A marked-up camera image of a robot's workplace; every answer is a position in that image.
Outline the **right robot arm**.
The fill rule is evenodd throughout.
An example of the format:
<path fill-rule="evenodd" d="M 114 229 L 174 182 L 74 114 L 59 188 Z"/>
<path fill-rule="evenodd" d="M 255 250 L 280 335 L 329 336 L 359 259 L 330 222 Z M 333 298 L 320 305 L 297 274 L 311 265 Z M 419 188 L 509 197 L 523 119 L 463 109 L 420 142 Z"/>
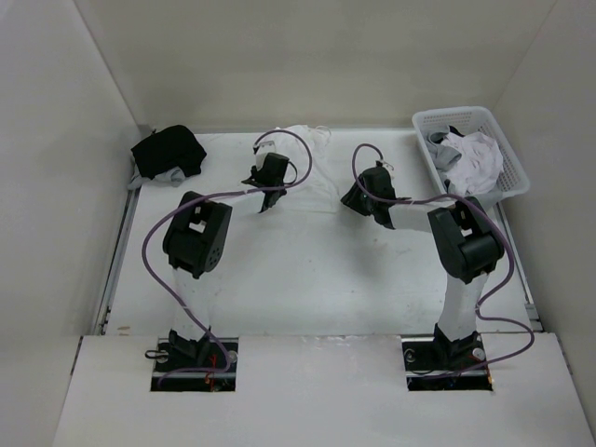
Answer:
<path fill-rule="evenodd" d="M 429 211 L 391 204 L 395 189 L 389 173 L 377 165 L 364 170 L 341 198 L 362 216 L 371 216 L 390 230 L 413 230 L 433 236 L 440 263 L 447 274 L 443 309 L 430 342 L 404 348 L 413 372 L 456 371 L 485 359 L 477 331 L 477 302 L 489 275 L 505 249 L 493 228 L 469 206 L 457 200 Z"/>

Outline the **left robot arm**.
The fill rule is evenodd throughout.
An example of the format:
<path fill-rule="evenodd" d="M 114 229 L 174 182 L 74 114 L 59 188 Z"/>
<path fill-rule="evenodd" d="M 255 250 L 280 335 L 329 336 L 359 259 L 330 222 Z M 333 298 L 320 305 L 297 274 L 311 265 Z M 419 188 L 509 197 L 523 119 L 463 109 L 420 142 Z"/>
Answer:
<path fill-rule="evenodd" d="M 197 282 L 221 261 L 228 229 L 234 216 L 263 213 L 287 194 L 286 173 L 292 166 L 287 156 L 269 152 L 257 157 L 247 191 L 203 196 L 187 192 L 182 210 L 170 221 L 162 249 L 175 278 L 177 301 L 186 316 L 197 322 L 209 316 L 206 305 L 198 312 L 190 306 L 197 297 Z"/>

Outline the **white tank top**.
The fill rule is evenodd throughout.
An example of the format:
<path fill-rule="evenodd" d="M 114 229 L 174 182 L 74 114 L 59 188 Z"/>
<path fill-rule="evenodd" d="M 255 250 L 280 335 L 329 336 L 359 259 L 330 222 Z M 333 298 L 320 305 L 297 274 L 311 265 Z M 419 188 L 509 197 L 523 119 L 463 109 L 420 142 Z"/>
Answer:
<path fill-rule="evenodd" d="M 332 132 L 326 127 L 310 128 L 306 125 L 294 125 L 288 131 L 301 137 L 310 149 L 313 165 L 306 181 L 294 187 L 281 199 L 285 210 L 335 213 L 339 209 L 339 189 L 334 181 L 328 163 L 328 148 Z M 295 178 L 302 178 L 308 168 L 308 157 L 304 146 L 295 137 L 276 132 L 265 136 L 263 140 L 273 140 L 277 154 L 284 155 L 297 168 L 289 168 L 286 183 Z"/>

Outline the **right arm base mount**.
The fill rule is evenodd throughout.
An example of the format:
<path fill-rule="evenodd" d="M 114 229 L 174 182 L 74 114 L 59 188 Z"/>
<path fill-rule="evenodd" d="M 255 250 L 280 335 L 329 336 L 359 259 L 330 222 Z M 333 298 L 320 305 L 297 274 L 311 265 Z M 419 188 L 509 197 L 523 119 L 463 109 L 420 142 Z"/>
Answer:
<path fill-rule="evenodd" d="M 492 391 L 481 336 L 473 332 L 463 340 L 449 341 L 435 326 L 432 337 L 401 340 L 409 391 Z"/>

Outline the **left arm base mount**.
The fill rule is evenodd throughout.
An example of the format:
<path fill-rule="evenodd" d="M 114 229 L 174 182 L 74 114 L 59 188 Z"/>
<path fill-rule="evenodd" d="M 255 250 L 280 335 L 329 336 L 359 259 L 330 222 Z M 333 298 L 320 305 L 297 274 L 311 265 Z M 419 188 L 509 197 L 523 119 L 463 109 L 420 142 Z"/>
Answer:
<path fill-rule="evenodd" d="M 230 356 L 230 365 L 222 349 L 207 335 L 199 340 L 186 339 L 170 330 L 167 338 L 158 340 L 144 353 L 153 362 L 153 392 L 234 392 L 237 384 L 237 338 L 221 343 Z"/>

